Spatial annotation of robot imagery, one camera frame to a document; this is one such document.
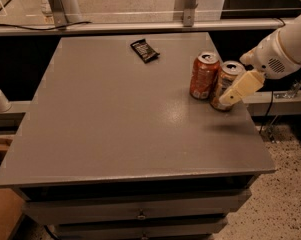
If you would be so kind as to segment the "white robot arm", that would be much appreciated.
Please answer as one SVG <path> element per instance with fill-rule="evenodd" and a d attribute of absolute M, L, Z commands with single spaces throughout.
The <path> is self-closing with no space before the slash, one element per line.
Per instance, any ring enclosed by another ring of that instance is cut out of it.
<path fill-rule="evenodd" d="M 244 53 L 239 61 L 252 70 L 244 71 L 219 98 L 233 105 L 261 89 L 266 79 L 278 80 L 301 68 L 301 15 L 278 28 Z"/>

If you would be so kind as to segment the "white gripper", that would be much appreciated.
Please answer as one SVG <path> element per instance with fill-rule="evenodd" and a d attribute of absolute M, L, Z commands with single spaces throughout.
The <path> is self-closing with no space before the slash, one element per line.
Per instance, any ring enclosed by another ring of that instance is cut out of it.
<path fill-rule="evenodd" d="M 281 79 L 298 71 L 301 68 L 301 28 L 277 29 L 244 53 L 240 62 L 254 69 L 241 73 L 225 90 L 219 98 L 223 105 L 236 104 L 254 94 L 263 87 L 265 77 Z"/>

